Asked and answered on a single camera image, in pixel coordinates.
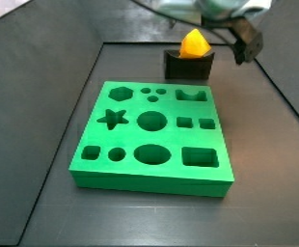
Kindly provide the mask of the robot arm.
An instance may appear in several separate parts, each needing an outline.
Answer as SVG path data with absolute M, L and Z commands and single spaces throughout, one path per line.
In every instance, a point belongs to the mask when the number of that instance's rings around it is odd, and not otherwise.
M 152 0 L 153 10 L 172 19 L 199 23 L 226 21 L 238 17 L 255 18 L 272 7 L 275 0 Z

